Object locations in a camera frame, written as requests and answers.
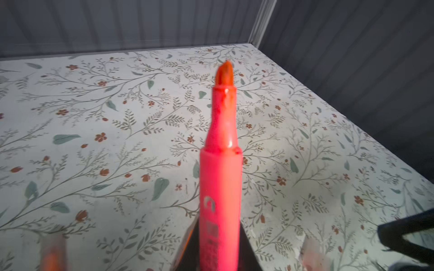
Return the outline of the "pink marker pen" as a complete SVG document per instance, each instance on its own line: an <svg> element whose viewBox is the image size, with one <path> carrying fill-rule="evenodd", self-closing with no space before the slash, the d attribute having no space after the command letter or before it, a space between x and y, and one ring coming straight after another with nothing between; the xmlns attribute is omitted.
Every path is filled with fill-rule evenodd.
<svg viewBox="0 0 434 271"><path fill-rule="evenodd" d="M202 271L238 269L243 152L236 124L231 62L217 70L211 124L200 151L199 244Z"/></svg>

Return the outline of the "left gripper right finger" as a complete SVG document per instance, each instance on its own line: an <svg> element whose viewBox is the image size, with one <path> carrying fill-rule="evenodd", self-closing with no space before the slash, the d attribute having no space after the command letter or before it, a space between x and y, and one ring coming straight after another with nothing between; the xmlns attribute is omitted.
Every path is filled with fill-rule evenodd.
<svg viewBox="0 0 434 271"><path fill-rule="evenodd" d="M239 271L262 271L242 224L240 224L238 269Z"/></svg>

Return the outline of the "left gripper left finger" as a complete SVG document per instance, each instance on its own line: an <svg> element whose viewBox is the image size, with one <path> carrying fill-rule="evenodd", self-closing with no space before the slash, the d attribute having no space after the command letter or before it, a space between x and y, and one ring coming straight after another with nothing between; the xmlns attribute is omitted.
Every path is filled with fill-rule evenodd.
<svg viewBox="0 0 434 271"><path fill-rule="evenodd" d="M185 232L170 270L199 271L199 251L199 218L196 217Z"/></svg>

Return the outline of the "translucent pink caps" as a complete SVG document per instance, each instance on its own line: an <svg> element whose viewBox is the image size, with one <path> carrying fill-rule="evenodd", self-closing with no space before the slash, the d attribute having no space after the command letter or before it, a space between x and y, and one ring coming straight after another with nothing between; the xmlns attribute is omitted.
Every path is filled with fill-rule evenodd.
<svg viewBox="0 0 434 271"><path fill-rule="evenodd" d="M306 271L329 271L331 261L320 252L319 242L306 237L300 250L300 261Z"/></svg>

